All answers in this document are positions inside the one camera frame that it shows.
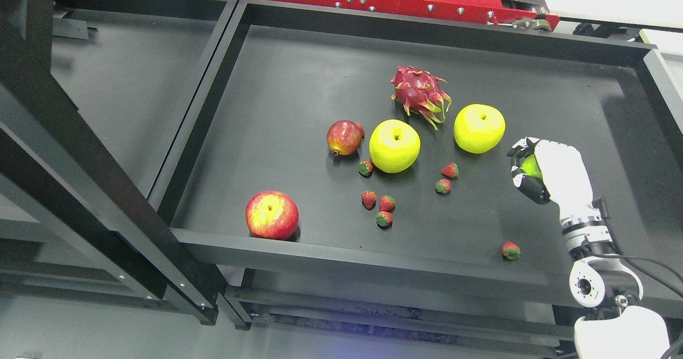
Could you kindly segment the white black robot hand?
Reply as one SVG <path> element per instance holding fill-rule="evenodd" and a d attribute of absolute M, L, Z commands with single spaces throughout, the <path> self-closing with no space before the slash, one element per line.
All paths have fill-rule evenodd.
<path fill-rule="evenodd" d="M 556 203 L 559 220 L 599 217 L 581 153 L 566 143 L 534 137 L 518 140 L 507 152 L 514 186 L 537 204 Z M 542 178 L 531 176 L 521 161 L 535 157 Z"/>

